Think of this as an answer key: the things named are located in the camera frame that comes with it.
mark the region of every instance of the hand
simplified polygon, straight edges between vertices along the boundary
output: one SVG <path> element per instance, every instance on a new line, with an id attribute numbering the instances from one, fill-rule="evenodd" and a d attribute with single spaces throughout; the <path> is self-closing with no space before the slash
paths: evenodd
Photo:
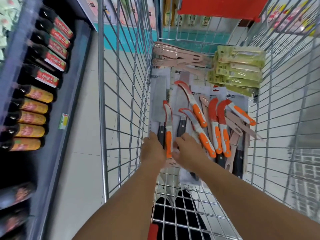
<path id="1" fill-rule="evenodd" d="M 165 165 L 166 152 L 154 132 L 150 132 L 149 137 L 143 139 L 140 160 L 142 165 L 150 165 L 159 171 Z"/>
<path id="2" fill-rule="evenodd" d="M 190 172 L 197 173 L 199 166 L 206 160 L 210 160 L 204 149 L 202 149 L 201 144 L 198 144 L 188 133 L 177 137 L 173 146 L 174 148 L 179 147 L 179 152 L 172 152 L 173 159 Z"/>

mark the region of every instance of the shopping cart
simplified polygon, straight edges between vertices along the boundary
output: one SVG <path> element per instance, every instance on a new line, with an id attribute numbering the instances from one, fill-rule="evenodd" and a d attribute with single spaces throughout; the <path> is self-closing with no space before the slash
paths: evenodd
<path id="1" fill-rule="evenodd" d="M 98 0 L 98 62 L 100 136 L 104 200 L 132 176 L 139 166 L 142 140 L 148 135 L 150 72 L 154 34 L 157 40 L 213 55 L 218 44 L 259 46 L 266 50 L 266 66 L 259 94 L 249 99 L 248 111 L 263 141 L 251 141 L 248 167 L 243 179 L 286 206 L 320 222 L 320 44 L 319 0 L 268 0 L 261 22 L 212 18 L 201 31 L 183 26 L 164 27 L 162 0 L 154 0 L 157 28 L 152 30 L 147 0 L 129 0 L 134 10 L 120 22 L 124 4 L 111 5 L 116 13 L 112 24 Z M 278 10 L 273 23 L 269 22 Z M 108 20 L 111 33 L 104 33 Z M 303 31 L 298 31 L 303 23 Z M 116 45 L 112 45 L 111 36 Z M 199 85 L 210 86 L 195 79 Z M 167 201 L 156 203 L 159 197 Z M 179 168 L 163 169 L 158 177 L 155 206 L 166 212 L 184 212 L 184 224 L 152 221 L 195 230 L 203 239 L 241 239 L 230 219 L 209 189 L 179 184 Z M 165 231 L 162 228 L 162 239 Z"/>

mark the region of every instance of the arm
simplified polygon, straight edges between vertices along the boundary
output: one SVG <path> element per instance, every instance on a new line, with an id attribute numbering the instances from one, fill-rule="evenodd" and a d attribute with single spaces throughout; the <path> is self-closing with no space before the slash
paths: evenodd
<path id="1" fill-rule="evenodd" d="M 209 160 L 194 138 L 176 139 L 173 158 L 206 182 L 245 240 L 320 239 L 320 225 Z"/>
<path id="2" fill-rule="evenodd" d="M 82 226 L 73 240 L 147 239 L 157 176 L 166 161 L 155 133 L 144 138 L 141 165 Z"/>

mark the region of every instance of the store shelf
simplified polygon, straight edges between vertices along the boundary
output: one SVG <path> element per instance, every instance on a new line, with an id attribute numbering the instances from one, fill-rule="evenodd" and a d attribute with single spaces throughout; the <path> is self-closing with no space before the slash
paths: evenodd
<path id="1" fill-rule="evenodd" d="M 69 72 L 63 75 L 63 86 L 58 91 L 58 99 L 52 106 L 45 146 L 30 152 L 30 158 L 37 170 L 37 190 L 30 206 L 32 220 L 27 225 L 30 240 L 43 238 L 82 84 L 91 31 L 85 21 L 75 21 L 76 39 L 69 62 L 70 68 Z M 65 129 L 59 129 L 62 114 L 69 115 Z"/>
<path id="2" fill-rule="evenodd" d="M 24 1 L 19 21 L 9 37 L 8 46 L 4 53 L 6 59 L 0 70 L 0 126 L 3 125 L 9 106 L 8 102 L 14 91 L 13 82 L 18 79 L 27 52 L 26 40 L 31 37 L 42 5 L 42 0 Z"/>

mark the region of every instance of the shelf price tag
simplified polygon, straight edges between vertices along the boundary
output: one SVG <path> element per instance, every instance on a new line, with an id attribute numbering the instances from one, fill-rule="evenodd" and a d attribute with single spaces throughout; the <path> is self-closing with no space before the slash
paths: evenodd
<path id="1" fill-rule="evenodd" d="M 69 115 L 66 113 L 63 113 L 61 116 L 60 124 L 59 124 L 59 129 L 60 130 L 65 130 L 68 124 L 69 120 Z"/>

